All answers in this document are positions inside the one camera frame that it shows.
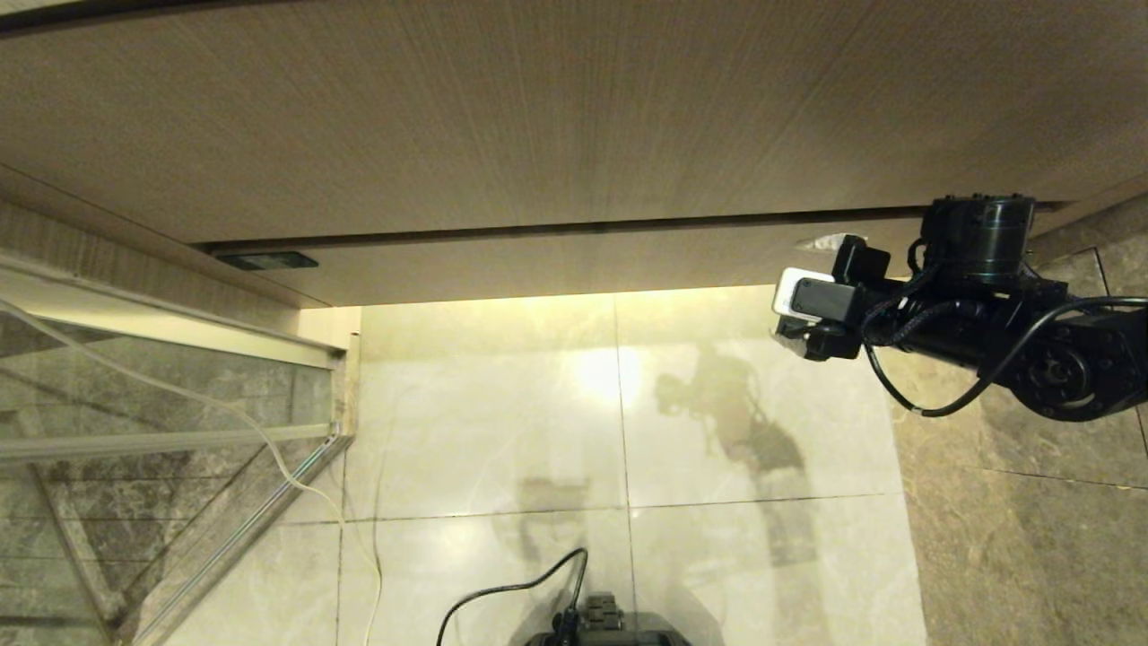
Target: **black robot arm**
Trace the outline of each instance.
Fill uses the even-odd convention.
[[[1024,260],[1034,207],[1021,195],[936,200],[909,248],[907,281],[885,277],[887,251],[848,235],[831,275],[783,274],[777,334],[802,344],[813,361],[854,359],[863,349],[893,398],[929,418],[960,411],[990,384],[1040,415],[1073,422],[1148,402],[1148,297],[1078,298],[1065,282],[1038,275]],[[951,405],[923,410],[885,376],[877,347],[979,379]]]

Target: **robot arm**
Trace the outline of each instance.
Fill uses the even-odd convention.
[[[778,336],[812,361],[854,359],[863,349],[890,395],[926,418],[960,411],[990,384],[1072,422],[1148,402],[1148,297],[1077,298],[1065,282],[1038,275],[1024,260],[1034,207],[1021,195],[936,200],[909,247],[907,281],[885,277],[887,251],[846,236],[831,274],[782,274]],[[953,404],[922,410],[885,376],[877,347],[955,364],[979,380]]]

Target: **white marble tile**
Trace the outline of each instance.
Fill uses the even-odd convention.
[[[363,310],[355,519],[623,507],[613,301]]]
[[[923,646],[899,495],[636,509],[638,622],[695,646]]]
[[[785,350],[773,340],[773,294],[618,294],[630,505],[901,491],[869,366]]]
[[[165,646],[334,646],[339,527],[273,527]]]
[[[613,592],[634,607],[626,512],[557,512],[355,523],[382,559],[383,591],[373,645],[434,644],[442,617],[475,590],[536,578],[575,547],[590,551],[583,594]],[[362,644],[374,582],[358,550],[343,545],[339,643]],[[456,613],[447,646],[519,645],[568,601],[574,568],[529,592],[496,594]]]
[[[323,472],[309,484],[326,493],[340,509],[343,504],[343,468],[347,454],[343,453],[331,461]],[[301,491],[298,498],[290,504],[276,521],[279,524],[292,523],[333,523],[336,522],[335,509],[326,500],[309,491]]]

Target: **white cable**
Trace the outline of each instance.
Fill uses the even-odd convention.
[[[200,394],[197,394],[195,391],[189,391],[187,389],[177,387],[174,384],[169,384],[168,382],[164,382],[162,380],[156,380],[155,378],[149,378],[149,376],[142,374],[142,373],[138,373],[138,372],[135,372],[135,371],[133,371],[131,368],[127,368],[126,366],[123,366],[123,365],[121,365],[119,363],[117,363],[115,360],[108,359],[107,357],[103,357],[102,355],[100,355],[100,353],[95,352],[94,350],[87,348],[86,345],[82,344],[80,342],[77,342],[76,340],[71,338],[70,336],[68,336],[68,335],[65,335],[65,334],[56,330],[55,328],[46,325],[46,322],[44,322],[42,320],[40,320],[36,316],[33,316],[33,314],[24,311],[20,306],[17,306],[17,305],[15,305],[15,304],[13,304],[13,303],[3,299],[3,298],[0,298],[0,310],[7,311],[8,313],[15,316],[16,318],[18,318],[20,320],[22,320],[23,322],[25,322],[26,326],[36,329],[39,333],[42,333],[44,335],[49,336],[53,340],[55,340],[55,341],[64,344],[65,347],[68,347],[68,348],[75,350],[75,351],[79,352],[80,355],[83,355],[84,357],[91,359],[92,361],[95,361],[96,364],[100,364],[100,365],[102,365],[102,366],[104,366],[107,368],[110,368],[110,369],[113,369],[113,371],[115,371],[117,373],[121,373],[121,374],[123,374],[123,375],[125,375],[127,378],[131,378],[132,380],[135,380],[137,382],[147,384],[149,387],[155,387],[155,388],[157,388],[160,390],[164,390],[164,391],[168,391],[168,392],[172,392],[172,394],[186,397],[187,399],[191,399],[193,402],[197,402],[200,404],[203,404],[204,406],[210,406],[212,408],[218,408],[220,411],[224,411],[226,413],[230,413],[230,414],[234,415],[238,420],[240,420],[241,422],[243,422],[245,425],[247,425],[248,427],[250,427],[251,430],[254,430],[256,434],[259,435],[261,438],[263,438],[263,442],[267,445],[267,449],[271,450],[271,456],[273,456],[274,459],[276,459],[276,465],[279,466],[279,472],[282,474],[284,478],[287,478],[287,482],[292,487],[294,487],[295,489],[298,489],[301,491],[311,492],[311,493],[313,493],[313,495],[316,495],[316,496],[318,496],[318,497],[320,497],[320,498],[323,498],[324,500],[327,501],[327,505],[329,505],[331,508],[335,513],[335,519],[339,521],[339,531],[340,531],[340,534],[342,536],[347,535],[347,520],[343,517],[343,513],[339,508],[339,506],[335,505],[335,501],[332,500],[331,497],[327,496],[326,493],[324,493],[324,492],[321,492],[321,491],[319,491],[319,490],[317,490],[315,488],[308,487],[308,485],[298,482],[298,480],[296,480],[295,476],[293,476],[290,474],[290,470],[287,468],[287,464],[284,461],[284,457],[282,457],[282,453],[279,452],[279,447],[277,447],[276,444],[271,441],[271,438],[267,437],[267,434],[265,434],[263,431],[263,427],[261,427],[259,423],[256,422],[253,418],[250,418],[247,413],[245,413],[243,411],[239,410],[238,406],[233,406],[233,405],[230,405],[227,403],[219,402],[218,399],[210,398],[210,397],[208,397],[205,395],[200,395]],[[371,610],[371,621],[367,623],[366,635],[363,638],[363,646],[366,646],[371,641],[371,632],[374,630],[374,620],[375,620],[375,616],[379,614],[379,601],[382,599],[382,568],[380,567],[380,565],[378,562],[378,559],[375,559],[374,557],[372,557],[372,555],[370,555],[367,553],[366,546],[363,545],[363,538],[359,536],[358,532],[355,532],[355,538],[356,538],[355,543],[359,547],[360,555],[364,559],[366,559],[367,562],[371,563],[371,570],[374,573],[374,577],[375,577],[374,608]]]

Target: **glass panel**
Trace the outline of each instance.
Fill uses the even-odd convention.
[[[127,368],[238,404],[265,427],[327,425],[333,419],[329,371],[75,326],[53,327]],[[7,420],[8,439],[245,428],[227,412],[133,381],[2,313],[0,418]],[[295,468],[323,443],[324,438],[293,441],[280,447],[288,467]],[[14,509],[20,508],[14,513],[29,514],[33,500],[29,492],[38,492],[37,514],[42,517],[5,521],[17,524],[0,528],[0,542],[40,545],[30,543],[32,534],[54,532],[55,548],[44,543],[37,547],[42,553],[25,560],[34,558],[46,568],[75,563],[67,571],[73,584],[77,576],[82,584],[69,589],[71,596],[36,593],[51,610],[41,614],[63,613],[60,617],[8,617],[24,622],[11,629],[25,633],[52,629],[54,637],[44,643],[56,645],[103,643],[65,641],[91,635],[102,639],[102,630],[91,633],[90,625],[76,623],[84,612],[109,632],[130,632],[133,622],[146,620],[140,616],[145,601],[155,606],[154,592],[177,590],[282,482],[261,444],[40,462],[9,472],[3,482],[10,496],[0,501],[10,500]],[[24,567],[17,574],[31,575]],[[0,584],[5,577],[0,569]],[[47,575],[41,578],[51,581]],[[0,615],[22,607],[7,601],[0,597]],[[32,620],[48,623],[29,624]],[[0,624],[0,644],[40,643],[25,637],[8,641],[3,630],[8,629]]]

